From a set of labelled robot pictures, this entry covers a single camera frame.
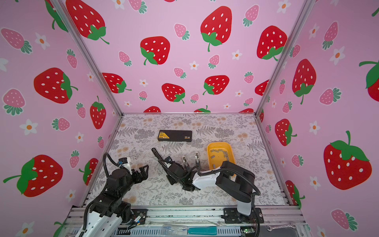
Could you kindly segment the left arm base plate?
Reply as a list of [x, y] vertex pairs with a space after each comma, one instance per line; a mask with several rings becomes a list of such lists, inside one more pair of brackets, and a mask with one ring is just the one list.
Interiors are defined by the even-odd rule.
[[132, 209], [130, 219], [125, 224], [129, 226], [144, 225], [146, 222], [147, 214], [147, 209]]

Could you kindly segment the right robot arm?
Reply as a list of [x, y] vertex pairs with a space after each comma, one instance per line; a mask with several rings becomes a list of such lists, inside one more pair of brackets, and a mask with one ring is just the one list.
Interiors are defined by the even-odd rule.
[[193, 192], [208, 187], [218, 187], [237, 200], [238, 222], [249, 223], [258, 218], [255, 209], [255, 197], [261, 192], [255, 185], [255, 174], [235, 165], [223, 161], [219, 168], [201, 171], [200, 163], [188, 168], [187, 164], [174, 162], [170, 157], [158, 158], [159, 164], [165, 170], [171, 185], [179, 183], [185, 191]]

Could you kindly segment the black stapler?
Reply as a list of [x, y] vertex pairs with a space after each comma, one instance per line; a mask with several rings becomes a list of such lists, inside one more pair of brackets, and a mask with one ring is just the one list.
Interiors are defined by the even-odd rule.
[[168, 167], [166, 165], [166, 162], [164, 161], [164, 159], [161, 157], [161, 155], [158, 153], [158, 151], [156, 150], [156, 148], [152, 148], [152, 152], [153, 154], [155, 155], [155, 157], [158, 159], [158, 162], [160, 163], [160, 165], [163, 167], [163, 169], [165, 170], [166, 172], [166, 175], [169, 176], [169, 173], [168, 173]]

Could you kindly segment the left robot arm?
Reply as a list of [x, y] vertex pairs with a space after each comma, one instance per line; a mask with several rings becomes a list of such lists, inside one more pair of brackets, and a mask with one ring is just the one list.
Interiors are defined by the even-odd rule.
[[128, 158], [115, 162], [109, 153], [103, 155], [102, 162], [107, 180], [100, 194], [86, 206], [77, 237], [110, 237], [121, 224], [126, 224], [128, 231], [145, 222], [147, 210], [133, 212], [123, 197], [133, 185], [148, 179], [149, 166], [134, 170]]

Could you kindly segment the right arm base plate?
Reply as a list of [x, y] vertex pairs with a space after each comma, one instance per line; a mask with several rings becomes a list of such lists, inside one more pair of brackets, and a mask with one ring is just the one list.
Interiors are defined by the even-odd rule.
[[237, 211], [237, 208], [224, 208], [222, 219], [226, 224], [263, 224], [264, 217], [260, 208], [252, 209], [249, 216], [241, 214]]

